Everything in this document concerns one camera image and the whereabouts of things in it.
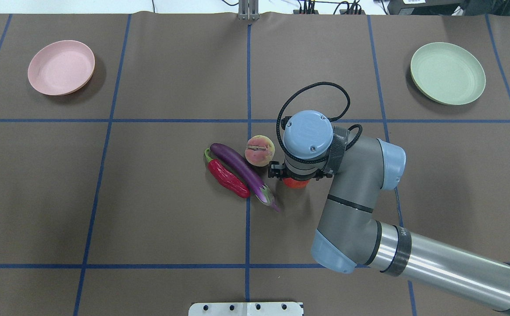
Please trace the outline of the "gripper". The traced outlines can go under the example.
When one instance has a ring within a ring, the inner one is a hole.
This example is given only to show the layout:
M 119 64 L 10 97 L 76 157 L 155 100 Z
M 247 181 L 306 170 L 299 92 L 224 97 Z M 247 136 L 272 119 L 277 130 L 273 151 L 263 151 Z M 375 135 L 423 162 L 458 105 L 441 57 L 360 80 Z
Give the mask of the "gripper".
M 295 173 L 294 170 L 290 169 L 285 163 L 279 164 L 278 161 L 271 161 L 269 163 L 269 178 L 277 178 L 279 180 L 291 178 L 296 181 L 307 181 L 316 179 L 317 181 L 319 181 L 322 178 L 333 177 L 332 174 L 327 174 L 320 169 L 315 169 L 313 171 L 297 169 L 296 171 L 305 172 L 306 174 Z

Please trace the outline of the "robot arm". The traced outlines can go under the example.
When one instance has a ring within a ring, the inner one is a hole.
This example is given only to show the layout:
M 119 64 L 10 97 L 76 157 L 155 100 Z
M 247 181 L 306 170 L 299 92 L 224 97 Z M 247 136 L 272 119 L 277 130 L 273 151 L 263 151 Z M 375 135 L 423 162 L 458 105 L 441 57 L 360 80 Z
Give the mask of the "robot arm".
M 269 177 L 332 183 L 311 247 L 314 260 L 338 273 L 357 265 L 427 284 L 510 316 L 510 263 L 498 262 L 373 218 L 381 190 L 403 176 L 403 148 L 344 128 L 314 110 L 278 114 L 275 130 L 285 154 Z

